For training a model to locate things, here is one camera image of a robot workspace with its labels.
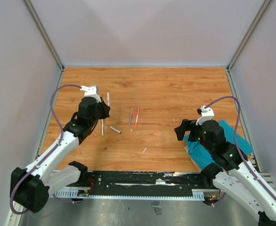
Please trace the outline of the purple pen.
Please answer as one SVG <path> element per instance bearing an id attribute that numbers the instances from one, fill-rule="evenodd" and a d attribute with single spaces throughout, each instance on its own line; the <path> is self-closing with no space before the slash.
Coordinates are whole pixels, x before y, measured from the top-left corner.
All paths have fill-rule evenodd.
<path id="1" fill-rule="evenodd" d="M 133 117 L 133 112 L 134 112 L 134 108 L 131 108 L 131 110 L 130 110 L 130 116 L 129 116 L 128 126 L 130 126 L 130 125 L 131 125 L 131 121 L 132 121 L 132 117 Z"/>

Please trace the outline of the orange pen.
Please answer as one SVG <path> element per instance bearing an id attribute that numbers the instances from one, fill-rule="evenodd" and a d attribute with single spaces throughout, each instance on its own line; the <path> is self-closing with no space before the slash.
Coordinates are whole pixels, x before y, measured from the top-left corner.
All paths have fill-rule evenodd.
<path id="1" fill-rule="evenodd" d="M 139 113 L 140 113 L 140 108 L 137 109 L 137 114 L 136 114 L 136 119 L 135 119 L 134 130 L 137 129 L 138 119 L 139 119 Z"/>

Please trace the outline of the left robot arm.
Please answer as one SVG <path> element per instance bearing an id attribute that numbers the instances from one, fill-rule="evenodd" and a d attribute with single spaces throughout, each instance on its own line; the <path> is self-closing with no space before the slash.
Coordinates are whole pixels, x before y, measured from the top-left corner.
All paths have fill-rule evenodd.
<path id="1" fill-rule="evenodd" d="M 17 167 L 11 173 L 10 208 L 15 214 L 16 202 L 32 213 L 39 212 L 49 197 L 69 184 L 83 186 L 88 181 L 88 168 L 76 161 L 58 173 L 54 169 L 84 139 L 92 134 L 101 119 L 109 117 L 110 107 L 98 94 L 85 95 L 79 103 L 78 111 L 71 120 L 60 127 L 58 139 L 36 160 L 24 169 Z"/>

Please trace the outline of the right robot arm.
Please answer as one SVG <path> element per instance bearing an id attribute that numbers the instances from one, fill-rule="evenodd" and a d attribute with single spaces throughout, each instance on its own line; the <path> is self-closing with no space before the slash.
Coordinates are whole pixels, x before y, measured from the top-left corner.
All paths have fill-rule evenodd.
<path id="1" fill-rule="evenodd" d="M 200 144 L 213 161 L 201 170 L 201 184 L 216 187 L 247 210 L 259 226 L 276 226 L 276 191 L 261 177 L 236 145 L 227 141 L 224 128 L 215 120 L 197 125 L 184 119 L 174 129 L 179 141 Z"/>

